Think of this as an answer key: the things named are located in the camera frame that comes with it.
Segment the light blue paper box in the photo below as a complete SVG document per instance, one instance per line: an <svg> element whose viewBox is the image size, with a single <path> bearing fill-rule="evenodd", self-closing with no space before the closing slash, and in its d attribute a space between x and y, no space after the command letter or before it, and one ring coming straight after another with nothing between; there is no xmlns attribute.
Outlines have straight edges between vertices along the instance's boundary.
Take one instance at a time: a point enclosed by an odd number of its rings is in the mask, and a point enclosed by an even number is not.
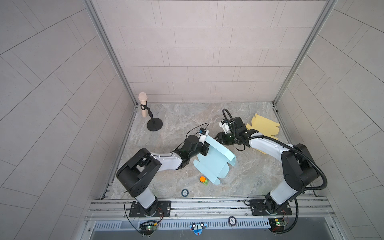
<svg viewBox="0 0 384 240"><path fill-rule="evenodd" d="M205 143L209 144L207 155L198 154L193 164L211 183L220 185L230 170L228 164L235 166L236 155L211 136L206 137Z"/></svg>

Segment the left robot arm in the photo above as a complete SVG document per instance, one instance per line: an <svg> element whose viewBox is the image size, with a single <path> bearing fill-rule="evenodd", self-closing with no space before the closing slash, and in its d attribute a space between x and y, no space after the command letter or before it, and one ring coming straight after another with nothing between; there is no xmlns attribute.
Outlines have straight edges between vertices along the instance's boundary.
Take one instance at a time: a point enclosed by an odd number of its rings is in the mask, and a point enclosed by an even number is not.
<svg viewBox="0 0 384 240"><path fill-rule="evenodd" d="M116 173L117 179L128 191L131 197L144 209L147 216L155 213L158 208L158 199L148 189L149 184L159 171L181 170L186 167L191 158L208 153L209 144L206 138L209 135L188 136L181 148L169 154L155 154L146 148L140 149Z"/></svg>

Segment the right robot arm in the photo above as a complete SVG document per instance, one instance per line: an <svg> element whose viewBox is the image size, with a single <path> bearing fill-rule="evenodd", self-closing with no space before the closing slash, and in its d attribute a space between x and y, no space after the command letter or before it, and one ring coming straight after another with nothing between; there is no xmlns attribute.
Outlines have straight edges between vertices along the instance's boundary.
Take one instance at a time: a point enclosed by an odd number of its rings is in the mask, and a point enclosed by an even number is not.
<svg viewBox="0 0 384 240"><path fill-rule="evenodd" d="M243 145L264 152L281 162L284 180L266 195L264 202L269 214L278 212L286 201L300 195L311 182L321 176L308 149L302 144L287 145L257 130L248 130L239 117L224 119L219 126L223 131L215 139L222 145Z"/></svg>

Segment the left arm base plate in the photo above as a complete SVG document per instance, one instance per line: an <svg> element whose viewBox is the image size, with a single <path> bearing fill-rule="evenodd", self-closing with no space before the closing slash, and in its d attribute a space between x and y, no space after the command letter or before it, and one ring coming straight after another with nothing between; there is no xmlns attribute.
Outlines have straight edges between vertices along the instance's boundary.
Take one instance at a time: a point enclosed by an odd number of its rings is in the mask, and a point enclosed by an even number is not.
<svg viewBox="0 0 384 240"><path fill-rule="evenodd" d="M171 201L156 200L149 208L145 209L139 202L134 201L129 208L130 218L160 218L169 217L171 211Z"/></svg>

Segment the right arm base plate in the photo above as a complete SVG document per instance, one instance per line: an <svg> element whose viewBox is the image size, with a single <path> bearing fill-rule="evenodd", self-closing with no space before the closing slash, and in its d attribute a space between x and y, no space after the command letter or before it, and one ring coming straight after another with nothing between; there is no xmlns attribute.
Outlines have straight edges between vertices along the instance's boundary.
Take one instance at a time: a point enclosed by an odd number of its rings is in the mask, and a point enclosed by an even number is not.
<svg viewBox="0 0 384 240"><path fill-rule="evenodd" d="M290 216L293 214L289 201L278 205L273 200L254 199L249 200L248 204L253 216Z"/></svg>

